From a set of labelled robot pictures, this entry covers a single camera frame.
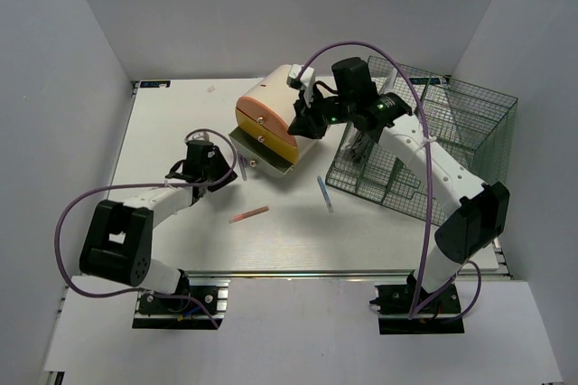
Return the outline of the cream round drawer box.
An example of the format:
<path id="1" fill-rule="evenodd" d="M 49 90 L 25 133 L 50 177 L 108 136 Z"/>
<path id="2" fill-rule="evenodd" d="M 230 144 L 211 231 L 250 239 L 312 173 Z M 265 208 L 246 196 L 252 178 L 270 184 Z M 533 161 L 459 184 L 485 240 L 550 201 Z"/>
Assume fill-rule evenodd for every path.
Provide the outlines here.
<path id="1" fill-rule="evenodd" d="M 288 133 L 299 91 L 287 84 L 287 78 L 296 68 L 277 67 L 235 106 L 237 126 L 229 133 L 230 140 L 250 167 L 271 177 L 289 174 L 316 144 Z"/>

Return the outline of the white silver-spined booklet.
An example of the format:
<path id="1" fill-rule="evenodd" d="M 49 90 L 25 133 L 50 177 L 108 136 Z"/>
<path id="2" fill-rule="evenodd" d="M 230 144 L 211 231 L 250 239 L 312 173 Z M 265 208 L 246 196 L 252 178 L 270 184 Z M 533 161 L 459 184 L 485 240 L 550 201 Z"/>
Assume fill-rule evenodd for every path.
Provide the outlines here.
<path id="1" fill-rule="evenodd" d="M 395 81 L 395 73 L 387 78 L 378 80 L 378 83 L 381 83 L 378 89 L 378 94 L 381 98 L 393 88 Z M 353 135 L 347 140 L 344 147 L 345 156 L 347 156 L 353 164 L 360 164 L 366 157 L 366 153 L 371 144 L 371 138 L 356 128 L 353 128 L 353 131 Z"/>

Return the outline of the blue pen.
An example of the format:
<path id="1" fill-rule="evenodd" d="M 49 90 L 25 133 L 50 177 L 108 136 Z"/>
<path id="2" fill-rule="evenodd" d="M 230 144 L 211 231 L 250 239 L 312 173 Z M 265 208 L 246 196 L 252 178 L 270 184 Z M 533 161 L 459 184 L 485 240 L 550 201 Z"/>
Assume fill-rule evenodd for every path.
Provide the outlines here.
<path id="1" fill-rule="evenodd" d="M 321 193 L 322 193 L 322 197 L 325 201 L 326 207 L 328 209 L 329 213 L 333 213 L 334 212 L 334 208 L 331 202 L 331 197 L 328 193 L 327 187 L 322 179 L 322 177 L 320 175 L 317 176 L 317 183 L 320 187 Z"/>

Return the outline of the purple pen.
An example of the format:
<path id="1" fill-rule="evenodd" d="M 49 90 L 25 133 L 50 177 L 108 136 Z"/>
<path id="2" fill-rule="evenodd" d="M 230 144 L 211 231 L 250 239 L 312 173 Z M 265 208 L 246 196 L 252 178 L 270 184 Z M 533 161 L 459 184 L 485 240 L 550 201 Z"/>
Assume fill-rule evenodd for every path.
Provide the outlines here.
<path id="1" fill-rule="evenodd" d="M 245 160 L 241 155 L 238 157 L 238 167 L 243 182 L 246 182 L 247 181 L 246 165 Z"/>

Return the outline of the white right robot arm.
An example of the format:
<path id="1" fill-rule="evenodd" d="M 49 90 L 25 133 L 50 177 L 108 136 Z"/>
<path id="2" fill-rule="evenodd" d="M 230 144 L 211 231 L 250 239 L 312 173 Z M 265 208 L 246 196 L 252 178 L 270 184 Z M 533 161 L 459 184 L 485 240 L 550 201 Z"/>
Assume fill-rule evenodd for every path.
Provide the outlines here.
<path id="1" fill-rule="evenodd" d="M 426 210 L 438 203 L 446 219 L 436 231 L 426 232 L 435 245 L 413 272 L 416 283 L 407 289 L 407 298 L 414 309 L 429 311 L 441 299 L 440 288 L 502 233 L 509 191 L 501 182 L 484 182 L 448 153 L 427 131 L 419 107 L 411 108 L 394 92 L 379 93 L 361 58 L 339 61 L 331 72 L 335 88 L 323 96 L 312 68 L 291 66 L 286 82 L 299 96 L 288 132 L 320 139 L 328 127 L 350 123 L 424 183 Z"/>

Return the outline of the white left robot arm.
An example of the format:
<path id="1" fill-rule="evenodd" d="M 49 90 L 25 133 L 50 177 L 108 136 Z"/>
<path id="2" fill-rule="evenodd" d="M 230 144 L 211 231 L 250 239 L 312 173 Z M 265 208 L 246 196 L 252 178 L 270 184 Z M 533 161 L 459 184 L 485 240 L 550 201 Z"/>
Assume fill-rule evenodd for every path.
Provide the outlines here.
<path id="1" fill-rule="evenodd" d="M 187 143 L 186 157 L 165 176 L 183 181 L 143 192 L 125 202 L 104 200 L 94 211 L 79 258 L 81 272 L 159 293 L 172 313 L 188 308 L 191 290 L 184 271 L 152 258 L 154 229 L 169 217 L 237 179 L 218 146 Z"/>

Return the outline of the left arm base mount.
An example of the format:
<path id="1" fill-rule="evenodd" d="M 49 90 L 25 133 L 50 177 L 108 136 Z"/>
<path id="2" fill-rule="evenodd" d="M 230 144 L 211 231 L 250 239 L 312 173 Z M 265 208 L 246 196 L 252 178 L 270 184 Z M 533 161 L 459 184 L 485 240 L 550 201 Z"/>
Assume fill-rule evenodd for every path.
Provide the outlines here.
<path id="1" fill-rule="evenodd" d="M 190 296 L 196 298 L 220 326 L 228 305 L 226 279 L 191 278 Z M 135 304 L 133 329 L 143 330 L 209 330 L 216 331 L 210 318 L 189 300 L 162 299 L 152 294 L 139 295 Z"/>

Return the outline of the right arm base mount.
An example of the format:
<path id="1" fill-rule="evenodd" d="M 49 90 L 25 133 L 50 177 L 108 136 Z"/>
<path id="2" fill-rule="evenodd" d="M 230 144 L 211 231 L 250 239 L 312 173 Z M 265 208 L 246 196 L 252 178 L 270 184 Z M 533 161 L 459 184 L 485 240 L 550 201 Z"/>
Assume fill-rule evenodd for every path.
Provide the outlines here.
<path id="1" fill-rule="evenodd" d="M 376 297 L 369 307 L 378 314 L 381 335 L 464 334 L 461 303 L 455 285 L 450 285 L 432 302 L 409 318 L 413 293 L 408 285 L 376 286 Z"/>

